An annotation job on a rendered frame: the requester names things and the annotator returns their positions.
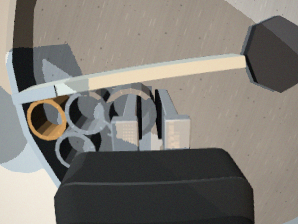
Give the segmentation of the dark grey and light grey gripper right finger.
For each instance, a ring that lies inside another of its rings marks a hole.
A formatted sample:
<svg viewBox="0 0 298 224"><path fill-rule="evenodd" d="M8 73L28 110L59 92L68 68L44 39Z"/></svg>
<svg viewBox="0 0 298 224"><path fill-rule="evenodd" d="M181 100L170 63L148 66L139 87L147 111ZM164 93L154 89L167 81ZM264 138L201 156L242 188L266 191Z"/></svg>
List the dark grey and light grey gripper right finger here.
<svg viewBox="0 0 298 224"><path fill-rule="evenodd" d="M166 89L155 89L156 128L163 150L190 149L191 119L178 115Z"/></svg>

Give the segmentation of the grey metal sleeve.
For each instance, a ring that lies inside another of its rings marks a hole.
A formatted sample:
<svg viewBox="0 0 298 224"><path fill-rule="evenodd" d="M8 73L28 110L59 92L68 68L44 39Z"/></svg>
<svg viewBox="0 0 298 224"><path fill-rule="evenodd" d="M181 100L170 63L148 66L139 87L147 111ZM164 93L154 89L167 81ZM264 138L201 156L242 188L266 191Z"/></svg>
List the grey metal sleeve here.
<svg viewBox="0 0 298 224"><path fill-rule="evenodd" d="M147 134L152 127L155 125L157 113L156 113L156 106L154 101L154 96L150 89L146 87L144 84L136 82L136 83L129 83L118 85L113 92L111 93L110 97L108 98L105 109L104 109L104 118L107 126L111 130L111 120L114 116L119 116L114 108L114 100L121 95L125 94L135 94L139 95L143 99L147 101L149 104L149 111L147 114L142 118L142 136Z"/></svg>
<svg viewBox="0 0 298 224"><path fill-rule="evenodd" d="M55 152L56 152L57 158L67 168L69 168L75 156L79 155L80 153L83 153L83 152L77 151L71 146L68 139L68 137L70 136L80 137L83 140L85 140L91 147L91 151L99 151L100 149L100 145L102 141L100 132L96 134L85 135L85 134L78 133L77 131L75 131L69 126L62 134L62 136L59 137L55 146Z"/></svg>
<svg viewBox="0 0 298 224"><path fill-rule="evenodd" d="M104 109L105 103L108 100L110 93L105 88L77 92L77 93L74 93L72 96L70 96L70 98L68 99L65 105L64 113L65 113L66 121L68 122L68 124L72 129L74 129L78 133L85 134L85 135L96 134L101 130L103 130L104 127L106 126L105 118L103 116L99 119L90 119L85 117L80 112L78 107L78 98L79 96L84 96L84 95L92 96L95 99L97 99L101 103Z"/></svg>

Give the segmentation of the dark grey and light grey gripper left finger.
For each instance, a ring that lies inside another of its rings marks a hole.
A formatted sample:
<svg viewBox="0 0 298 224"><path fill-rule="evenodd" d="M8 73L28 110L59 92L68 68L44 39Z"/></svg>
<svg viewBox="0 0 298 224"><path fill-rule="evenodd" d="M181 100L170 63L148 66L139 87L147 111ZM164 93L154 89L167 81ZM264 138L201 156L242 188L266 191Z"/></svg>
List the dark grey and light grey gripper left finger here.
<svg viewBox="0 0 298 224"><path fill-rule="evenodd" d="M113 151L139 151L139 140L142 140L139 95L128 94L123 116L114 116L111 120L111 134Z"/></svg>

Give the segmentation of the grey round turntable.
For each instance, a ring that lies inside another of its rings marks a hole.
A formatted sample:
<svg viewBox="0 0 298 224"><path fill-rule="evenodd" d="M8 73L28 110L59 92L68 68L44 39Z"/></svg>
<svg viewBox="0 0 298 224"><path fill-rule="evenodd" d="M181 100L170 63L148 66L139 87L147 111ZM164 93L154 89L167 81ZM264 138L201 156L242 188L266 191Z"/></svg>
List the grey round turntable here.
<svg viewBox="0 0 298 224"><path fill-rule="evenodd" d="M230 153L255 224L298 224L298 0L10 0L5 63L57 188L68 168L59 137L30 129L32 101L140 82L189 115L190 149Z"/></svg>

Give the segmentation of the bronze bushing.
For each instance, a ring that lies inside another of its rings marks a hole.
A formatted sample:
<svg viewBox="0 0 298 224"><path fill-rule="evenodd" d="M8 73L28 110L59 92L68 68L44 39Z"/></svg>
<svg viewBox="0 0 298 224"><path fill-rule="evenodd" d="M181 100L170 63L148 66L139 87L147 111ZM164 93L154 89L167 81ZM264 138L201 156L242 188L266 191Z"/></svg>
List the bronze bushing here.
<svg viewBox="0 0 298 224"><path fill-rule="evenodd" d="M65 117L65 105L68 101L68 95L57 96L34 101L27 111L27 121L32 132L41 139L55 140L62 136L69 127ZM53 124L47 120L43 112L43 104L53 105L61 114L62 124Z"/></svg>

